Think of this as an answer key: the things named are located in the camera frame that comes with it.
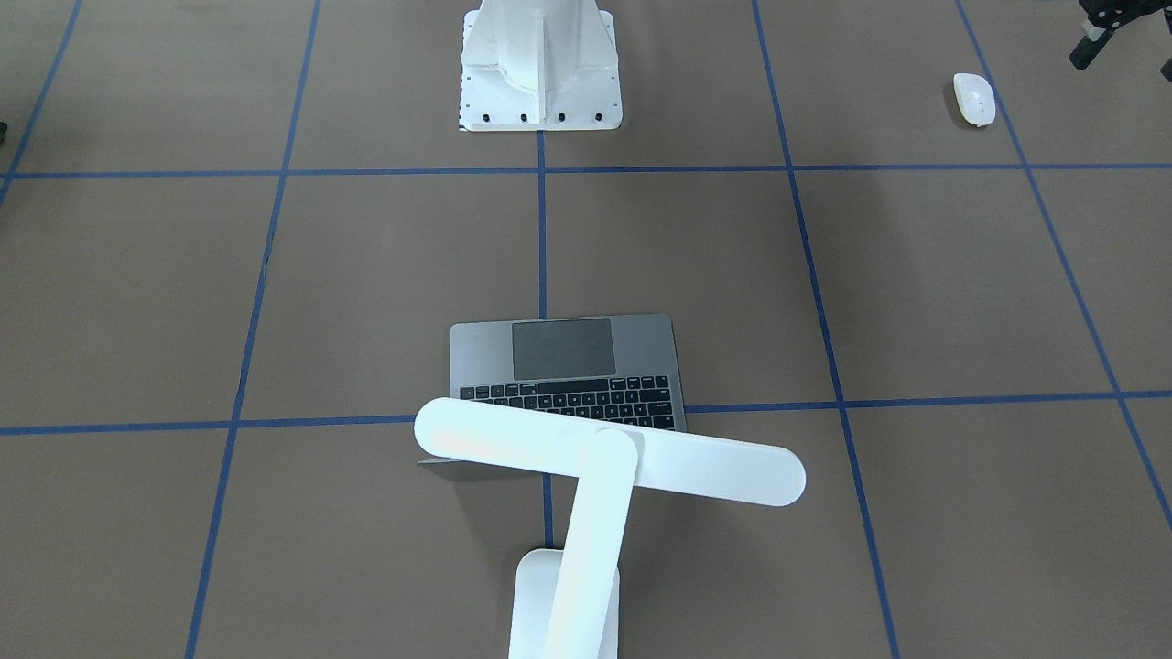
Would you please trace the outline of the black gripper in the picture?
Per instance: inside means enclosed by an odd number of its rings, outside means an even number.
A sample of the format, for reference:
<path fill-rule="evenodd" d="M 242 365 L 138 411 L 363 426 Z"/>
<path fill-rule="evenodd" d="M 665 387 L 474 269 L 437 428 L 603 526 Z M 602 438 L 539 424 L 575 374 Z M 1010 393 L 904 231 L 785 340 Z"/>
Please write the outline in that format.
<path fill-rule="evenodd" d="M 1171 1 L 1079 1 L 1085 14 L 1081 22 L 1083 38 L 1069 55 L 1076 70 L 1086 70 L 1111 38 L 1140 16 L 1161 14 L 1168 26 Z"/>

